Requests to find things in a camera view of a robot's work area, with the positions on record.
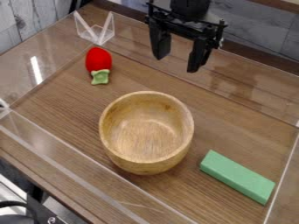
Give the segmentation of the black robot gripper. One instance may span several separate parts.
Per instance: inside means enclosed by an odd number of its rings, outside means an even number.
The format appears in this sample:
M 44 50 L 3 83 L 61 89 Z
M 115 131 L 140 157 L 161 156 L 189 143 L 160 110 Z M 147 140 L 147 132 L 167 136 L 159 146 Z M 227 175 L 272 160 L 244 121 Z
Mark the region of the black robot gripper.
M 211 48 L 222 47 L 227 21 L 211 12 L 211 0 L 148 0 L 145 4 L 145 23 L 149 27 L 152 53 L 157 60 L 171 51 L 171 33 L 188 39 L 204 37 L 194 40 L 189 53 L 187 72 L 196 73 L 207 63 Z

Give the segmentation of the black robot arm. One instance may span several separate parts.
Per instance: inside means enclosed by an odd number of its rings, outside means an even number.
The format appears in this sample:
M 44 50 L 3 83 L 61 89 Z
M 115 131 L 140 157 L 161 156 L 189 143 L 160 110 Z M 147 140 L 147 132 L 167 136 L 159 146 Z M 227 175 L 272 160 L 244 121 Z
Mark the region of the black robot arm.
M 145 4 L 144 22 L 155 58 L 161 60 L 169 54 L 175 34 L 192 41 L 187 72 L 195 73 L 211 51 L 222 47 L 226 20 L 210 13 L 211 0 L 148 0 Z

